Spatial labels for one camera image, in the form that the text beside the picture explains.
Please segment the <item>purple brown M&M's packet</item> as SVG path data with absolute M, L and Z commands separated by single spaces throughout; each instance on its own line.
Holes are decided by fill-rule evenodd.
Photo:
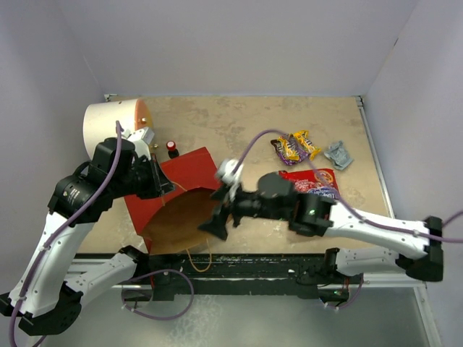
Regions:
M 309 158 L 308 152 L 293 134 L 285 134 L 270 141 L 277 156 L 287 166 L 293 166 Z

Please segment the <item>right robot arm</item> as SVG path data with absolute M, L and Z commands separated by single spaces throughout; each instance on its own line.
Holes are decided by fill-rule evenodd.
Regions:
M 240 183 L 222 184 L 211 197 L 220 203 L 211 219 L 198 228 L 222 240 L 228 237 L 229 218 L 237 227 L 243 217 L 249 217 L 283 220 L 301 236 L 343 237 L 371 245 L 364 250 L 327 250 L 321 272 L 330 283 L 345 276 L 388 271 L 425 282 L 443 279 L 440 218 L 410 221 L 366 213 L 330 197 L 298 192 L 278 173 L 262 176 L 254 192 L 245 191 Z

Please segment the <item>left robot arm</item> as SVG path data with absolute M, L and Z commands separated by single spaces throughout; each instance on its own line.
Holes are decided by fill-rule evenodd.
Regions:
M 82 275 L 67 272 L 84 238 L 113 201 L 134 195 L 162 197 L 174 190 L 144 140 L 110 137 L 95 147 L 92 160 L 60 180 L 48 203 L 46 224 L 25 274 L 1 295 L 1 313 L 29 336 L 58 335 L 82 308 L 110 287 L 148 277 L 148 256 L 133 246 Z

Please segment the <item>white silver snack packet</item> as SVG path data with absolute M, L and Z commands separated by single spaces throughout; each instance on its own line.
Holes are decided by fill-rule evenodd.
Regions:
M 342 140 L 331 143 L 323 152 L 323 154 L 331 161 L 334 168 L 339 171 L 343 171 L 354 161 L 352 156 L 345 148 L 344 142 Z

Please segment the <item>red candy snack bag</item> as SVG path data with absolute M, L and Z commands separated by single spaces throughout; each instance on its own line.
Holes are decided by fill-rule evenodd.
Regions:
M 283 179 L 291 181 L 298 192 L 337 199 L 339 188 L 334 171 L 329 168 L 322 168 L 318 171 L 328 185 L 325 185 L 313 170 L 295 172 L 279 171 L 278 174 Z

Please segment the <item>small red black bottle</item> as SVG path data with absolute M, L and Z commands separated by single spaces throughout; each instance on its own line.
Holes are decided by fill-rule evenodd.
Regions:
M 166 149 L 168 151 L 168 156 L 170 159 L 179 157 L 179 151 L 177 149 L 177 144 L 174 141 L 168 141 L 166 143 Z

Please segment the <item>yellow m&m's packet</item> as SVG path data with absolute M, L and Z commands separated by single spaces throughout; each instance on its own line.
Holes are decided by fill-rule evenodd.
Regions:
M 292 134 L 282 135 L 278 138 L 278 141 L 281 146 L 283 159 L 290 161 L 298 161 L 300 159 L 297 141 Z
M 300 130 L 292 135 L 302 146 L 302 149 L 308 154 L 310 160 L 314 160 L 316 155 L 321 152 L 321 149 L 310 139 L 310 132 L 308 130 Z

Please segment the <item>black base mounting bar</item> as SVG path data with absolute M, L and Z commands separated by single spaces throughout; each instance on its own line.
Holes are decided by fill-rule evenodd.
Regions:
M 124 301 L 171 301 L 177 295 L 296 296 L 344 303 L 361 275 L 336 272 L 323 254 L 151 255 L 122 286 Z

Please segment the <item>red brown paper bag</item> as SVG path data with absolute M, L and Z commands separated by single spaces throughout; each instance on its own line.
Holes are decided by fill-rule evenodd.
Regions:
M 198 226 L 216 205 L 211 194 L 219 184 L 211 154 L 202 147 L 162 163 L 161 168 L 174 184 L 173 192 L 149 200 L 124 198 L 136 234 L 143 237 L 148 254 L 155 256 L 208 247 L 213 236 Z

